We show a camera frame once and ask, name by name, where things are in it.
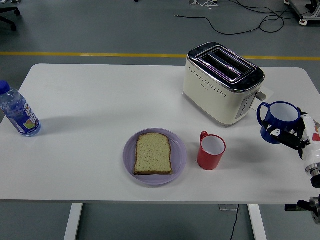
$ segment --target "red mug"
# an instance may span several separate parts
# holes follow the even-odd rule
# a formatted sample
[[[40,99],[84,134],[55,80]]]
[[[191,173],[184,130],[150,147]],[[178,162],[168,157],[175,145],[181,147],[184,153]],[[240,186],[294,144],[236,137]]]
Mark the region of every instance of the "red mug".
[[[226,143],[221,137],[203,131],[196,161],[204,170],[213,170],[218,166],[225,151]]]

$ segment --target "power cord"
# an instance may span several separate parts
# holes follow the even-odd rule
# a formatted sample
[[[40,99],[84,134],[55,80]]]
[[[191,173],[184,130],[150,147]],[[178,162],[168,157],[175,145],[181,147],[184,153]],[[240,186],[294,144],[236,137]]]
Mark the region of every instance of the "power cord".
[[[238,205],[238,207],[237,207],[237,209],[236,209],[235,222],[234,222],[234,225],[233,225],[232,235],[231,235],[230,240],[232,240],[232,238],[234,237],[235,227],[236,227],[236,223],[237,223],[237,220],[238,220],[239,207],[240,207],[240,205]]]
[[[226,35],[226,36],[232,36],[232,35],[240,35],[240,34],[251,33],[251,32],[253,32],[253,31],[256,31],[256,30],[259,30],[259,29],[260,29],[261,31],[265,32],[265,33],[273,34],[273,33],[279,32],[279,31],[285,26],[285,20],[286,20],[286,19],[293,19],[293,18],[295,18],[294,16],[293,16],[293,17],[283,17],[283,15],[284,15],[285,13],[291,13],[291,14],[292,14],[292,12],[288,12],[288,11],[291,11],[291,10],[292,10],[291,7],[289,7],[289,8],[286,9],[286,10],[282,10],[282,11],[273,11],[273,10],[271,10],[270,8],[265,7],[265,6],[250,7],[250,6],[245,6],[245,5],[241,4],[238,0],[235,0],[235,1],[233,1],[233,0],[228,0],[228,1],[229,1],[229,2],[232,2],[232,3],[234,3],[234,4],[237,4],[237,5],[245,8],[245,9],[247,9],[247,10],[249,10],[249,11],[252,11],[252,12],[256,12],[256,13],[259,13],[259,14],[271,14],[271,15],[266,16],[266,17],[262,20],[262,22],[259,24],[258,27],[254,28],[254,29],[247,30],[247,31],[236,32],[236,33],[225,33],[225,32],[218,31],[218,30],[215,29],[215,27],[211,24],[210,20],[209,20],[208,18],[204,17],[204,16],[181,16],[181,15],[174,15],[174,16],[175,16],[175,17],[179,17],[179,18],[186,18],[186,19],[205,19],[205,20],[207,20],[207,21],[209,22],[210,26],[212,27],[212,29],[213,29],[215,32],[217,32],[217,33],[219,33],[219,34],[222,34],[222,35]],[[282,23],[281,26],[280,26],[278,29],[273,30],[273,31],[269,31],[269,30],[263,29],[264,23],[269,22],[269,21],[275,22],[275,21],[278,21],[278,20],[280,20],[281,23]]]

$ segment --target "blue mug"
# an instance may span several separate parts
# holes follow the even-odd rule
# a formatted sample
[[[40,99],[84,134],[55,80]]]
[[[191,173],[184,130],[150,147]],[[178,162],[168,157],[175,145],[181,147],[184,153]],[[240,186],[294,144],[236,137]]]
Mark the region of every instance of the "blue mug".
[[[268,122],[269,125],[276,127],[282,131],[290,132],[295,129],[297,123],[300,118],[300,111],[294,105],[285,101],[276,101],[272,104],[268,104],[263,102],[260,104],[258,109],[256,110],[256,117],[258,119],[259,124],[262,126],[261,119],[261,107],[265,106],[268,108],[268,111],[265,116],[265,121]],[[277,140],[275,140],[267,130],[262,127],[261,128],[261,136],[262,138],[271,144],[279,144]]]

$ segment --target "gray floor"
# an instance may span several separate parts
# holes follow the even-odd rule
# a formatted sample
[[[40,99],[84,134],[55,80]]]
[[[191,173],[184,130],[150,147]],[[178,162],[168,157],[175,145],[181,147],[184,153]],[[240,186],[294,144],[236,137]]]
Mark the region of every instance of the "gray floor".
[[[240,2],[273,11],[288,8],[283,0]],[[258,29],[240,35],[223,35],[215,32],[205,19],[174,17],[207,17],[218,31],[239,33],[257,28],[269,15],[249,11],[228,0],[218,0],[218,4],[219,7],[208,9],[190,6],[189,0],[22,0],[17,4],[21,16],[13,12],[1,14],[15,22],[17,31],[0,22],[0,79],[19,89],[30,68],[39,63],[183,66],[183,57],[53,56],[49,53],[185,55],[198,45],[217,42],[241,56],[248,56],[261,67],[303,68],[320,90],[320,61],[310,59],[320,57],[320,22],[309,21],[308,26],[301,26],[298,16],[286,13],[283,16],[291,19],[285,19],[284,27],[278,32]],[[0,8],[12,6],[8,1]],[[273,31],[281,27],[281,21],[268,21],[262,26],[264,30]],[[250,56],[309,59],[256,60]],[[298,90],[294,85],[288,88],[293,93]],[[310,197],[316,196],[305,196],[303,200],[308,201]],[[69,203],[0,202],[0,239],[63,239],[70,207]],[[279,205],[260,208],[269,240],[319,239],[320,228],[313,223],[309,212],[285,212],[284,206]],[[234,221],[234,212],[221,212],[216,205],[89,204],[83,208],[78,238],[159,239],[164,235],[164,239],[230,239]],[[153,227],[159,222],[162,225]],[[254,239],[248,210],[243,205],[233,239]]]

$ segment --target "slice of bread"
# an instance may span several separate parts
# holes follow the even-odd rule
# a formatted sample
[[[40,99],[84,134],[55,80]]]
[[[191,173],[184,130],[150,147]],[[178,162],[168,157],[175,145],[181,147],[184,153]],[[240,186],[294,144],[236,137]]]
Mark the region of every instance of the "slice of bread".
[[[139,136],[135,149],[135,175],[171,175],[171,146],[167,136],[150,132]]]

